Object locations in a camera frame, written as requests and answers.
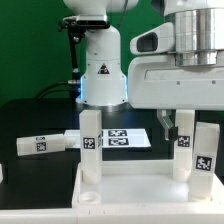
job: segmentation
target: white block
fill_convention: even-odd
[[[17,153],[23,156],[65,151],[66,142],[63,134],[17,138]]]
[[[219,125],[198,122],[195,134],[189,200],[211,200],[219,142]]]
[[[174,143],[173,178],[187,182],[191,174],[194,140],[194,110],[177,110],[175,126],[178,126],[178,140]]]
[[[100,110],[84,110],[80,116],[81,169],[83,181],[97,184],[102,171],[102,118]]]

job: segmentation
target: cable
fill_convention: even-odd
[[[41,97],[42,94],[44,94],[45,92],[47,92],[50,89],[56,88],[58,86],[65,86],[68,85],[68,82],[59,82],[59,83],[55,83],[53,85],[50,85],[48,87],[46,87],[45,89],[43,89],[42,91],[40,91],[36,96],[35,99],[38,99]]]
[[[69,89],[64,89],[64,90],[52,90],[52,91],[48,91],[46,93],[44,93],[40,98],[44,98],[45,96],[47,96],[48,94],[52,94],[52,93],[57,93],[57,92],[70,92],[72,90],[69,90]]]
[[[126,10],[127,10],[127,6],[128,6],[128,0],[126,0],[125,3],[124,3],[124,9],[123,9],[123,13],[122,13],[122,15],[121,15],[121,19],[120,19],[120,23],[119,23],[119,25],[118,25],[118,29],[121,28],[121,25],[122,25],[122,23],[123,23],[124,16],[125,16],[125,13],[126,13]]]
[[[166,6],[164,0],[152,0],[151,5],[156,12],[158,12],[161,16],[164,16]]]

